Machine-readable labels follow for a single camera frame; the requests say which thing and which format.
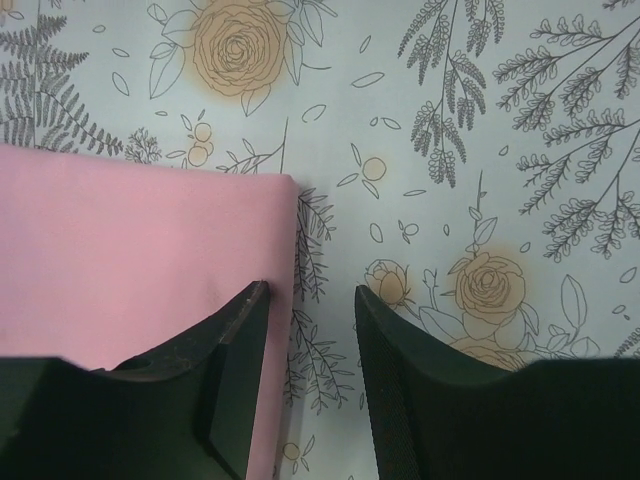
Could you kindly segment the pink t-shirt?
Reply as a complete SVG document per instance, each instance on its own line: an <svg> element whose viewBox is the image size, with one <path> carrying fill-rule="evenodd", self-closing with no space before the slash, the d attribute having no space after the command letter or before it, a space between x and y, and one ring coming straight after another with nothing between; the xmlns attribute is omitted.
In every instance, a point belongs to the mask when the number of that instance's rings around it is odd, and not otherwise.
<svg viewBox="0 0 640 480"><path fill-rule="evenodd" d="M248 472L271 477L293 299L298 186L3 145L1 352L110 368L268 283Z"/></svg>

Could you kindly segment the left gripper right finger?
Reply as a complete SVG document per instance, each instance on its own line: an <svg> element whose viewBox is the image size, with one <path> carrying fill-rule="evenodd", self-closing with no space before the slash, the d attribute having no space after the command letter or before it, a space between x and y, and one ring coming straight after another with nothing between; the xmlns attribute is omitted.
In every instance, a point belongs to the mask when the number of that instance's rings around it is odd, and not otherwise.
<svg viewBox="0 0 640 480"><path fill-rule="evenodd" d="M354 308L381 478L638 477L637 360L510 372L405 321L365 286Z"/></svg>

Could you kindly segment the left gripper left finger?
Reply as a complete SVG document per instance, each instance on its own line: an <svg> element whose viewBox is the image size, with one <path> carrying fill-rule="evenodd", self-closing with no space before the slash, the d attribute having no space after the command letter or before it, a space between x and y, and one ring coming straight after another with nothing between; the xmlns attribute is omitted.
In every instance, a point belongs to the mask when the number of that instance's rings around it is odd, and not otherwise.
<svg viewBox="0 0 640 480"><path fill-rule="evenodd" d="M5 479L242 479L248 471L270 291L112 370L57 357L1 361Z"/></svg>

